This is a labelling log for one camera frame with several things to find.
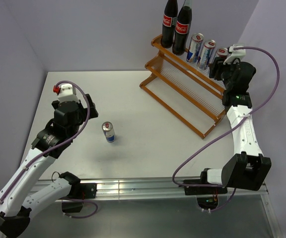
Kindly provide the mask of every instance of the soda bottle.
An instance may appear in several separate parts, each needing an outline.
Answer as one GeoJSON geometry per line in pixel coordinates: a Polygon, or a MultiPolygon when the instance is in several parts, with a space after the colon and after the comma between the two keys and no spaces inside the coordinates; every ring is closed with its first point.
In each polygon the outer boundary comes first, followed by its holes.
{"type": "Polygon", "coordinates": [[[192,0],[185,0],[182,9],[179,11],[175,26],[175,39],[173,53],[182,55],[185,52],[186,41],[192,22],[192,0]]]}
{"type": "Polygon", "coordinates": [[[168,0],[164,16],[163,16],[163,28],[162,28],[162,38],[161,45],[164,48],[170,48],[173,44],[173,37],[175,31],[175,25],[177,20],[177,0],[168,0]]]}

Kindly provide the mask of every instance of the white table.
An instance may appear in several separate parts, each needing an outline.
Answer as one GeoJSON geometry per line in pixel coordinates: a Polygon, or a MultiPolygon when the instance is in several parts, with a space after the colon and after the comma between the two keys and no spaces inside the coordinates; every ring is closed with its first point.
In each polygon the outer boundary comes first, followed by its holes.
{"type": "MultiPolygon", "coordinates": [[[[24,157],[37,133],[54,115],[53,86],[61,80],[78,84],[96,104],[99,117],[91,119],[73,144],[40,179],[53,171],[69,171],[81,179],[170,177],[190,155],[230,129],[227,118],[202,140],[167,109],[139,87],[148,71],[50,72],[29,133],[24,157]],[[101,125],[111,121],[116,140],[108,143],[101,125]]],[[[158,83],[149,85],[156,89],[158,83]]],[[[172,104],[175,95],[158,89],[172,104]]],[[[197,120],[197,110],[186,110],[197,120]]],[[[231,135],[205,150],[181,170],[178,176],[199,176],[204,168],[221,168],[233,155],[231,135]]]]}

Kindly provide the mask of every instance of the coca-cola logo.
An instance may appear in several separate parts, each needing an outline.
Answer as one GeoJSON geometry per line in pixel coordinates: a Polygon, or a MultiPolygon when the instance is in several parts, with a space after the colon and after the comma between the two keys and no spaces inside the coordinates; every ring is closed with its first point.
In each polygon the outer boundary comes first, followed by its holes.
{"type": "Polygon", "coordinates": [[[187,34],[188,31],[188,24],[181,24],[178,21],[176,22],[175,30],[177,33],[180,34],[187,34]]]}
{"type": "Polygon", "coordinates": [[[172,17],[166,16],[166,15],[164,14],[164,17],[163,17],[163,25],[164,25],[164,26],[169,26],[169,27],[171,27],[171,26],[172,26],[172,17]]]}

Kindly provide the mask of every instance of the red bull can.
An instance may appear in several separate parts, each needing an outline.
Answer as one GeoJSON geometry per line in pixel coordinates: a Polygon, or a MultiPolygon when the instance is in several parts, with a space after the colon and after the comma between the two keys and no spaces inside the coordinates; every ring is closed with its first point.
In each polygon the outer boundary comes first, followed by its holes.
{"type": "Polygon", "coordinates": [[[213,54],[215,47],[216,47],[216,42],[214,40],[205,41],[197,63],[197,67],[199,69],[205,70],[208,67],[209,60],[213,54]]]}
{"type": "Polygon", "coordinates": [[[113,142],[115,139],[114,128],[111,122],[106,121],[102,124],[102,130],[108,142],[113,142]]]}
{"type": "Polygon", "coordinates": [[[212,61],[214,61],[214,59],[215,59],[216,57],[220,57],[220,58],[226,59],[227,56],[228,56],[228,50],[227,50],[227,48],[218,48],[218,49],[216,50],[216,53],[215,53],[215,55],[214,55],[212,61]]]}
{"type": "Polygon", "coordinates": [[[201,33],[196,33],[192,36],[186,57],[187,62],[196,63],[203,40],[204,36],[201,33]]]}

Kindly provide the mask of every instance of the wooden shelf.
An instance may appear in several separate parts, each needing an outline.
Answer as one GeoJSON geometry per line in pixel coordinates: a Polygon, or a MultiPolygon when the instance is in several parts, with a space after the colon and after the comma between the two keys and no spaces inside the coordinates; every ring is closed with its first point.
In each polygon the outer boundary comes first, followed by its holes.
{"type": "Polygon", "coordinates": [[[197,135],[205,138],[224,117],[225,112],[221,104],[224,88],[187,62],[181,60],[168,49],[163,48],[160,44],[161,36],[157,36],[151,42],[152,46],[159,49],[159,51],[153,59],[146,63],[145,68],[151,71],[152,74],[140,84],[140,88],[150,94],[197,135]],[[147,85],[157,78],[211,118],[213,125],[207,131],[201,132],[201,130],[197,129],[149,90],[147,85]],[[197,83],[201,87],[198,87],[196,90],[196,88],[190,87],[191,84],[187,80],[192,80],[193,84],[197,83]]]}

